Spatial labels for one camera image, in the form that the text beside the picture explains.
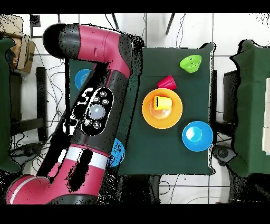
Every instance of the red cup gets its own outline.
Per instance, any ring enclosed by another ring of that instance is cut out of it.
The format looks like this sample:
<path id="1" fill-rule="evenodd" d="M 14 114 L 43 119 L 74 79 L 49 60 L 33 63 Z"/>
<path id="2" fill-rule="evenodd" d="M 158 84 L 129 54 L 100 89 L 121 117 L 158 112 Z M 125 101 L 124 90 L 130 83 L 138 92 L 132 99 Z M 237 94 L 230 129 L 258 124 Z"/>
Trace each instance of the red cup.
<path id="1" fill-rule="evenodd" d="M 166 88 L 166 89 L 173 90 L 173 89 L 176 89 L 177 86 L 172 76 L 167 76 L 166 78 L 164 78 L 158 83 L 158 88 Z"/>

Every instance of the dark green tablecloth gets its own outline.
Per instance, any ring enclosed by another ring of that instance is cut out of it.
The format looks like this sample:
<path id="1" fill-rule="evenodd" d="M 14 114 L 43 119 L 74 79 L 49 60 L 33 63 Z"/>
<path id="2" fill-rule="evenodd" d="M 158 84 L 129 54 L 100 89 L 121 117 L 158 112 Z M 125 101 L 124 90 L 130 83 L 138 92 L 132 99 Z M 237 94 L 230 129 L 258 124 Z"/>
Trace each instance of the dark green tablecloth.
<path id="1" fill-rule="evenodd" d="M 131 75 L 127 96 L 121 115 L 116 138 L 126 145 L 126 155 L 119 167 L 119 174 L 207 174 L 213 173 L 208 167 L 208 151 L 192 152 L 188 150 L 181 135 L 184 127 L 194 121 L 208 122 L 210 52 L 214 45 L 208 44 L 202 49 L 146 48 L 142 49 L 142 75 Z M 195 73 L 187 73 L 180 61 L 192 54 L 202 56 L 200 68 Z M 71 100 L 74 99 L 72 85 L 78 71 L 91 68 L 87 62 L 70 63 Z M 141 112 L 144 97 L 157 88 L 157 83 L 168 75 L 176 81 L 175 92 L 183 103 L 180 121 L 169 129 L 155 129 L 148 125 Z M 135 104 L 130 134 L 125 137 L 131 122 L 134 99 L 139 84 L 139 93 Z"/>
<path id="2" fill-rule="evenodd" d="M 270 77 L 270 48 L 246 40 L 232 57 L 241 77 L 237 89 L 238 126 L 234 149 L 237 156 L 229 163 L 241 177 L 252 173 L 270 174 L 270 156 L 262 150 L 266 79 Z"/>
<path id="3" fill-rule="evenodd" d="M 9 66 L 5 54 L 14 45 L 15 42 L 10 38 L 0 40 L 0 169 L 11 173 L 16 173 L 20 170 L 20 166 L 13 162 L 8 155 L 8 150 L 11 146 L 11 97 Z"/>

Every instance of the cup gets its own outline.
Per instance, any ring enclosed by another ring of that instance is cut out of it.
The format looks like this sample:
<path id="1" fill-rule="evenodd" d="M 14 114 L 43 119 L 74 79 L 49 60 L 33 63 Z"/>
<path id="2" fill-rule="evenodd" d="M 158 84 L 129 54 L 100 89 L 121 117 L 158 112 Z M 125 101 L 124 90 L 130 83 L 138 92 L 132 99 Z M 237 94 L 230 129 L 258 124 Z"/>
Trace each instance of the cup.
<path id="1" fill-rule="evenodd" d="M 158 88 L 166 88 L 166 89 L 173 90 L 173 89 L 176 89 L 177 86 L 172 76 L 167 76 L 166 78 L 164 78 L 158 83 Z"/>
<path id="2" fill-rule="evenodd" d="M 155 110 L 167 110 L 171 108 L 172 100 L 169 97 L 154 96 L 153 105 Z"/>

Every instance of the yellow cup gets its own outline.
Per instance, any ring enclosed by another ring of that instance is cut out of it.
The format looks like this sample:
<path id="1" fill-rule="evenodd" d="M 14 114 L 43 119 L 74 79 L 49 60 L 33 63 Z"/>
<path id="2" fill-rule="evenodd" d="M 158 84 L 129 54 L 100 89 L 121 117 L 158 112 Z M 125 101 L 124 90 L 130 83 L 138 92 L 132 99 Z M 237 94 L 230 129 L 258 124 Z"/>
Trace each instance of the yellow cup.
<path id="1" fill-rule="evenodd" d="M 172 100 L 169 97 L 154 96 L 153 104 L 155 110 L 166 110 L 171 108 Z"/>

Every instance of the robot button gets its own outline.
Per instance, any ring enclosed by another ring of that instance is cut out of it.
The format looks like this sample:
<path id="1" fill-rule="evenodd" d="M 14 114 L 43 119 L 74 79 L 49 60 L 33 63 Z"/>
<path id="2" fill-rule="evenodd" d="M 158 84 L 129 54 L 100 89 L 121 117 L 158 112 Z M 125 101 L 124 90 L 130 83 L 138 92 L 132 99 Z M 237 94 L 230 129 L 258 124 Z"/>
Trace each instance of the robot button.
<path id="1" fill-rule="evenodd" d="M 93 101 L 94 102 L 99 102 L 100 101 L 100 98 L 99 97 L 95 97 Z"/>
<path id="2" fill-rule="evenodd" d="M 108 102 L 106 99 L 103 99 L 102 103 L 103 103 L 104 105 L 107 105 L 109 102 Z"/>
<path id="3" fill-rule="evenodd" d="M 101 127 L 101 124 L 99 122 L 95 122 L 93 126 L 95 129 L 99 129 Z"/>
<path id="4" fill-rule="evenodd" d="M 106 95 L 107 95 L 106 92 L 100 92 L 101 97 L 106 97 Z"/>
<path id="5" fill-rule="evenodd" d="M 93 123 L 92 120 L 86 119 L 86 120 L 84 121 L 84 125 L 85 125 L 85 126 L 90 126 L 92 123 Z"/>

